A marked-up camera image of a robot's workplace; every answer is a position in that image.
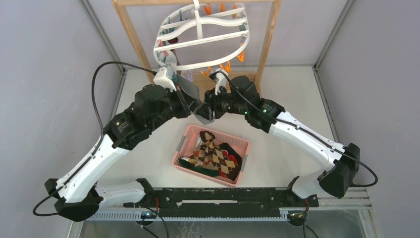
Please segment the white grey sock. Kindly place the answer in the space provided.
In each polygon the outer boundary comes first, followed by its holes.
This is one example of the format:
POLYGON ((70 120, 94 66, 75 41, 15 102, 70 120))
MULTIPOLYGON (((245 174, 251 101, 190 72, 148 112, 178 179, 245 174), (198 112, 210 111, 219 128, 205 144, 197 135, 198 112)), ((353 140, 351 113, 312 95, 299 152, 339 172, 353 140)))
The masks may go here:
POLYGON ((168 64, 172 67, 176 67, 178 64, 177 57, 175 53, 171 50, 164 51, 163 53, 163 63, 168 64))

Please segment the dark brown argyle sock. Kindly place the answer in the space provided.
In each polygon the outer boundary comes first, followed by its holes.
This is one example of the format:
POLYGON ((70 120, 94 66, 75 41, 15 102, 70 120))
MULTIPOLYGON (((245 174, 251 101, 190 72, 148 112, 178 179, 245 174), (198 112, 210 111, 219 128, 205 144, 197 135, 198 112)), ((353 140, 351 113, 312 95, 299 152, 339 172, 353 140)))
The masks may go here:
MULTIPOLYGON (((209 131, 201 131, 199 133, 199 139, 201 142, 196 150, 205 150, 210 158, 210 163, 207 166, 203 166, 203 168, 219 171, 223 154, 219 147, 220 144, 216 144, 215 142, 216 137, 209 131)), ((220 171, 219 176, 224 178, 223 173, 220 171)))

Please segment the pink plastic basket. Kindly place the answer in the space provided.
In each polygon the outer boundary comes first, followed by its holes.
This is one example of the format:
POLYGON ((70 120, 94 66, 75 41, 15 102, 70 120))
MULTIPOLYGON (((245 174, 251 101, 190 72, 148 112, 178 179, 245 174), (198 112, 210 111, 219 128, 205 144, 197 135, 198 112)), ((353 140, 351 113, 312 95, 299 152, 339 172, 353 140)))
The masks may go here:
POLYGON ((196 125, 189 125, 178 145, 178 148, 176 149, 175 155, 173 156, 173 159, 172 159, 172 164, 176 167, 176 169, 182 172, 185 172, 185 173, 188 173, 188 174, 197 176, 199 178, 212 181, 212 182, 215 182, 215 183, 227 186, 227 187, 235 188, 239 185, 239 182, 243 175, 243 170, 245 168, 245 162, 248 156, 249 148, 250 148, 250 143, 249 141, 245 139, 231 136, 231 135, 218 132, 215 130, 207 129, 204 127, 200 127, 196 125), (201 142, 201 140, 199 139, 199 133, 201 131, 211 132, 216 137, 216 141, 215 141, 216 144, 221 144, 221 143, 226 142, 242 157, 242 168, 237 178, 235 179, 235 181, 231 181, 221 176, 212 178, 212 177, 200 174, 198 172, 189 170, 187 168, 183 168, 179 164, 178 159, 180 159, 181 157, 193 158, 193 152, 197 149, 197 147, 200 145, 200 142, 201 142))

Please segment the dark green sock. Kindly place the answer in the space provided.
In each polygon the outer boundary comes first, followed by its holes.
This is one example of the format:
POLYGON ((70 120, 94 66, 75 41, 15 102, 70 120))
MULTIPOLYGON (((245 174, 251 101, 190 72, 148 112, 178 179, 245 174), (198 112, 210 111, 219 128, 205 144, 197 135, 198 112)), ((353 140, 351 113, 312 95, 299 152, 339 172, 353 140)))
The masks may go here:
POLYGON ((200 174, 203 174, 212 178, 219 176, 218 170, 211 170, 211 169, 203 168, 202 162, 197 161, 194 158, 181 157, 180 159, 178 159, 178 162, 183 168, 187 168, 189 170, 198 172, 200 174))

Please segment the taupe striped cuff sock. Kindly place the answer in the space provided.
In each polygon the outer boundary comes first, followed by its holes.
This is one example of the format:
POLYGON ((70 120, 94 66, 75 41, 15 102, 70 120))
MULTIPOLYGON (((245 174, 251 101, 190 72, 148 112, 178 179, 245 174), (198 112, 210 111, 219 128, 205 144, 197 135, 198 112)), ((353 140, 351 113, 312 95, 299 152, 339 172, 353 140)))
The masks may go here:
POLYGON ((179 42, 179 38, 178 37, 173 37, 171 39, 165 40, 164 43, 166 45, 173 45, 173 44, 177 44, 179 42))

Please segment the black sock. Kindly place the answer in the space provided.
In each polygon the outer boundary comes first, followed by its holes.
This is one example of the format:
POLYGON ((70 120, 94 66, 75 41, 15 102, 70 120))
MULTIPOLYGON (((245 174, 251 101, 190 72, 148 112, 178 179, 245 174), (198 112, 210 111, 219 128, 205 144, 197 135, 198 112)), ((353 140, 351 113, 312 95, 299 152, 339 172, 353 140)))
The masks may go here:
POLYGON ((219 147, 223 154, 219 171, 225 178, 235 181, 242 168, 242 157, 228 143, 221 143, 219 147))

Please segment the white round clip hanger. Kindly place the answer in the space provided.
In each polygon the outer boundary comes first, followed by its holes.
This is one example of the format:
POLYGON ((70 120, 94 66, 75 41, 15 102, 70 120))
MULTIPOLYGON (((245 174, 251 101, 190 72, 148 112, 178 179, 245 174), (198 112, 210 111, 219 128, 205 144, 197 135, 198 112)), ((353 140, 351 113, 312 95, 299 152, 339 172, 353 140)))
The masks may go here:
POLYGON ((177 71, 219 66, 230 71, 230 63, 237 60, 245 61, 245 49, 250 41, 248 14, 241 2, 221 3, 219 8, 209 3, 195 0, 192 4, 179 8, 167 16, 158 29, 153 47, 153 56, 160 66, 163 63, 164 51, 202 52, 209 54, 210 50, 221 47, 225 50, 215 57, 195 59, 190 63, 180 63, 174 67, 177 71), (165 40, 178 37, 179 42, 166 45, 165 40))

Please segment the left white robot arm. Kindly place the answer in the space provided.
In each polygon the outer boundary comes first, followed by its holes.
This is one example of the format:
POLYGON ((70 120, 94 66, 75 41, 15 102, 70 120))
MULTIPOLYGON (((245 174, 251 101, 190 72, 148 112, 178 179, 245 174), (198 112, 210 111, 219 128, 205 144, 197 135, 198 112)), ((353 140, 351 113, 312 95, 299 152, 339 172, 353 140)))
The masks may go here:
POLYGON ((165 122, 187 118, 200 104, 200 91, 192 83, 177 83, 174 90, 156 84, 144 86, 130 106, 104 127, 97 144, 67 175, 45 182, 49 197, 56 198, 57 214, 80 222, 109 206, 152 205, 154 190, 144 178, 120 185, 97 185, 97 181, 165 122))

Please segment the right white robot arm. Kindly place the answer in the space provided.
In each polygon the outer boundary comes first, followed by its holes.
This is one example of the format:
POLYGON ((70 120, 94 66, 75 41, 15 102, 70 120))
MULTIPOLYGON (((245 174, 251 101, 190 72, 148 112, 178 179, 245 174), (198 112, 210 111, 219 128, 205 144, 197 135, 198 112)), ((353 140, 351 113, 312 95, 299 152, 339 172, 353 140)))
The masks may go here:
POLYGON ((286 140, 321 167, 317 172, 292 179, 286 192, 290 205, 300 206, 306 198, 322 191, 337 198, 344 197, 359 170, 357 145, 345 146, 308 128, 283 106, 262 98, 246 76, 229 79, 226 73, 217 71, 211 73, 210 78, 216 85, 205 93, 197 115, 209 122, 225 113, 243 115, 250 126, 286 140))

